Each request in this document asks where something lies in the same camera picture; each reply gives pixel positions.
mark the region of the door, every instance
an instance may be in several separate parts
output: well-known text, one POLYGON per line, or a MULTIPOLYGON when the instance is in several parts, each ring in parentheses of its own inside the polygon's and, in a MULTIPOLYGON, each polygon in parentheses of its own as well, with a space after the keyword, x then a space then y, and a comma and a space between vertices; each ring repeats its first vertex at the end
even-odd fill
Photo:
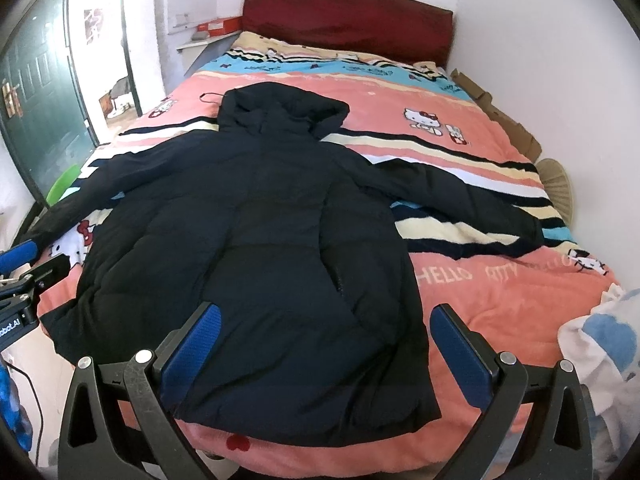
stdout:
POLYGON ((25 183, 43 201, 95 149, 65 44, 63 0, 38 0, 0 59, 0 126, 25 183))

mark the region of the green plastic object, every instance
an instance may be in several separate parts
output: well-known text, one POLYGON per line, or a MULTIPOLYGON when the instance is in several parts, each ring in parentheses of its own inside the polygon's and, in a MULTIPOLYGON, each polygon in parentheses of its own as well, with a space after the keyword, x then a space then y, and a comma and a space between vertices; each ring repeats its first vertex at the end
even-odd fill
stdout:
POLYGON ((74 164, 71 168, 65 171, 58 177, 55 184, 51 186, 47 195, 47 204, 54 205, 58 202, 65 191, 71 187, 71 184, 80 176, 80 166, 74 164))

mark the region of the metal screw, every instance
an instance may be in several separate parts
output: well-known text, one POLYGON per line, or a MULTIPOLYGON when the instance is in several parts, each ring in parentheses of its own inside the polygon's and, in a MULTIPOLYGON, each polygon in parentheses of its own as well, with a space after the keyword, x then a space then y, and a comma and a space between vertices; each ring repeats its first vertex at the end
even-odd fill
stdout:
POLYGON ((516 359, 516 356, 513 355, 511 352, 502 352, 500 354, 500 361, 502 361, 506 365, 511 366, 516 364, 518 360, 516 359))
POLYGON ((83 357, 78 361, 78 368, 80 368, 81 370, 84 370, 89 366, 91 366, 91 358, 89 356, 83 357))
POLYGON ((560 361, 560 367, 568 374, 574 371, 574 364, 571 361, 567 361, 566 359, 560 361))
POLYGON ((153 356, 154 355, 151 350, 141 350, 136 354, 136 362, 143 365, 144 363, 148 363, 149 361, 151 361, 151 358, 153 356))

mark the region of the blue gripper pad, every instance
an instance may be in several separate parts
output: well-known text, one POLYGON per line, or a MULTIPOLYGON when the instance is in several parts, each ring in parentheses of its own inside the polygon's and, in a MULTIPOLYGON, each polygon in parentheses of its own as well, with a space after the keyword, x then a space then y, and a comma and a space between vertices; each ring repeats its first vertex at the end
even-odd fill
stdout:
POLYGON ((204 311, 162 368, 160 400, 173 411, 186 397, 222 329, 222 313, 214 304, 204 311))
POLYGON ((38 247, 36 243, 27 240, 5 253, 0 253, 0 274, 8 276, 18 267, 28 264, 37 257, 38 247))
POLYGON ((431 311, 429 325, 431 336, 466 402, 484 411, 494 396, 491 372, 444 308, 437 306, 431 311))

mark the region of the hello kitty blanket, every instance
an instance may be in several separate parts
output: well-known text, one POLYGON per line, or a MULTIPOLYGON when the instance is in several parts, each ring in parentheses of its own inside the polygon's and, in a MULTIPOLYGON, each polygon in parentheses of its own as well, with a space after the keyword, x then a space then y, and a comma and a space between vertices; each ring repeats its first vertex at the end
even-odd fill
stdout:
MULTIPOLYGON (((527 253, 518 237, 479 232, 417 204, 393 205, 414 263, 425 321, 435 305, 449 303, 497 351, 514 352, 533 365, 552 366, 562 358, 559 327, 598 304, 614 282, 612 272, 573 241, 535 167, 510 145, 500 126, 431 63, 409 66, 245 32, 231 50, 183 82, 134 128, 99 147, 67 193, 78 190, 105 159, 119 153, 146 150, 190 130, 208 128, 215 135, 222 95, 261 81, 347 102, 351 112, 344 128, 324 139, 327 142, 343 144, 373 163, 403 158, 443 168, 539 218, 545 246, 527 253)), ((115 196, 106 209, 83 219, 52 246, 50 254, 68 254, 74 267, 64 282, 43 295, 39 314, 75 296, 93 236, 117 203, 115 196)), ((344 448, 282 446, 178 423, 195 448, 272 476, 350 477, 413 470, 448 460, 479 415, 465 402, 434 344, 429 366, 442 418, 417 433, 380 442, 344 448)), ((515 431, 523 428, 526 416, 522 410, 515 431)))

